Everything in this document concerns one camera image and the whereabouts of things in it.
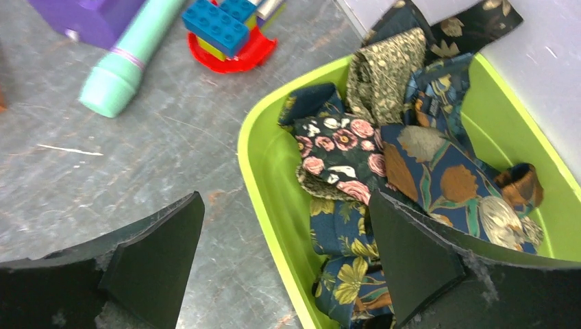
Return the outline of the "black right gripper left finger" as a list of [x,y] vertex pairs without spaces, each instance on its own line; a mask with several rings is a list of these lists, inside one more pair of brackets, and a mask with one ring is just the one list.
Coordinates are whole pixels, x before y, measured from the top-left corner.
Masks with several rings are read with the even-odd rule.
[[85,243],[1,263],[1,327],[174,328],[204,213],[194,192]]

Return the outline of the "green gold vine tie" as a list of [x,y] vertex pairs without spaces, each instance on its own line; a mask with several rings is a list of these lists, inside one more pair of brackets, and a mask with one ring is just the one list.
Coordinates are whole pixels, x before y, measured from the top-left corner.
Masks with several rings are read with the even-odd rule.
[[350,114],[368,121],[379,131],[388,181],[398,190],[411,187],[414,185],[412,176],[401,156],[396,156],[395,164],[389,164],[390,154],[396,149],[385,150],[389,143],[382,141],[380,128],[401,124],[406,84],[423,64],[424,57],[425,34],[419,27],[359,49],[349,65],[345,101],[341,101],[336,90],[323,96],[321,86],[313,86],[313,98],[309,102],[314,109],[308,114],[299,113],[298,103],[303,97],[293,95],[286,101],[287,114],[280,117],[279,124],[289,127],[291,132],[295,120],[307,117]]

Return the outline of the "colourful toy brick boat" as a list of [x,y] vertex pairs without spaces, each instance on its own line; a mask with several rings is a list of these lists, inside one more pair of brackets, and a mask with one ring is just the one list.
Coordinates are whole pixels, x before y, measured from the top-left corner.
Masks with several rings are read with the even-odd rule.
[[195,1],[182,13],[194,59],[216,73],[240,73],[264,64],[277,39],[263,34],[284,1]]

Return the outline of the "black gold leaf tie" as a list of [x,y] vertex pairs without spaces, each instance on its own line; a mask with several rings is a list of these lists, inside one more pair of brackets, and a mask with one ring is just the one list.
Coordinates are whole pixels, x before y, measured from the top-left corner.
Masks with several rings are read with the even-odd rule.
[[424,64],[465,53],[477,53],[523,23],[509,1],[480,1],[470,8],[429,24],[412,1],[396,1],[370,29],[362,46],[419,27],[426,39]]

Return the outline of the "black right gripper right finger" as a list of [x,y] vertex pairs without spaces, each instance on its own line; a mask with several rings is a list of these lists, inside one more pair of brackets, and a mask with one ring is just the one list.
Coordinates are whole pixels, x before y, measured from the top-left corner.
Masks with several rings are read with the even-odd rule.
[[369,210],[398,328],[579,328],[580,264],[445,226],[391,194]]

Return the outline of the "navy orange floral tie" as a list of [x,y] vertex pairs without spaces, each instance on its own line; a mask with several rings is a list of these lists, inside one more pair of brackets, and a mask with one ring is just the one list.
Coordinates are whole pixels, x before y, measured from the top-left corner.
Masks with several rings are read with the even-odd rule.
[[403,123],[380,129],[387,180],[433,220],[534,254],[543,240],[529,217],[543,201],[535,167],[498,171],[478,159],[460,118],[472,60],[466,53],[412,74]]

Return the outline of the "black pink rose tie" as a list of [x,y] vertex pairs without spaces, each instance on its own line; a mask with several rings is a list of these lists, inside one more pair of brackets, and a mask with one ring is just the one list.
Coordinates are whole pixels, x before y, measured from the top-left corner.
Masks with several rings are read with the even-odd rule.
[[315,197],[367,205],[379,189],[398,191],[386,177],[379,131],[350,114],[297,119],[291,124],[299,146],[297,177]]

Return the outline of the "navy yellow flower tie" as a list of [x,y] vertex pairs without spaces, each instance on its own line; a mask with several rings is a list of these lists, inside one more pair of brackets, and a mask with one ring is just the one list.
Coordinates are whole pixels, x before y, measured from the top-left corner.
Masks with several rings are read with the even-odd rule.
[[[313,86],[321,86],[323,96],[336,90],[340,97],[333,83]],[[298,88],[289,94],[278,124],[280,117],[287,114],[287,99],[293,95],[303,97],[298,103],[299,113],[308,114],[314,109],[309,102],[313,98],[313,86]],[[289,127],[279,126],[293,136]],[[299,155],[297,168],[301,164],[300,152]],[[310,240],[315,253],[325,257],[312,286],[316,307],[341,328],[393,328],[393,305],[371,228],[368,204],[310,196]]]

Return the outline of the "mint green cylinder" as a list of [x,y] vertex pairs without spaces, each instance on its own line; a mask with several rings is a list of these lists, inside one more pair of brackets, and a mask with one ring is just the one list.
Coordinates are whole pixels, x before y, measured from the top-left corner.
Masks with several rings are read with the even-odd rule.
[[122,113],[184,4],[181,0],[146,1],[116,44],[92,68],[78,101],[107,118]]

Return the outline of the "lime green plastic bin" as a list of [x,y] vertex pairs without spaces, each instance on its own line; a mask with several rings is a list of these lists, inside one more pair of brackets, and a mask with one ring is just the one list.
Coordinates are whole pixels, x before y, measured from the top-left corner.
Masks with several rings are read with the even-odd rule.
[[[324,258],[310,240],[310,196],[295,177],[299,152],[277,118],[290,92],[333,83],[344,91],[351,58],[345,56],[296,78],[260,100],[240,131],[238,161],[277,270],[304,328],[337,328],[315,305],[311,286]],[[579,328],[580,186],[516,94],[493,65],[477,55],[462,123],[479,158],[496,167],[518,161],[537,169],[545,198],[530,218],[544,229],[541,268],[491,271],[501,280],[499,301],[486,312],[476,282],[438,298],[412,328]]]

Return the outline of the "purple metronome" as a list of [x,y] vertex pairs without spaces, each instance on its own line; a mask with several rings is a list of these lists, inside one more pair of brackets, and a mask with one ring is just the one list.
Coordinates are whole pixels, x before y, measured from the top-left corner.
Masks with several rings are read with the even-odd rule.
[[110,49],[137,15],[144,0],[29,0],[57,33]]

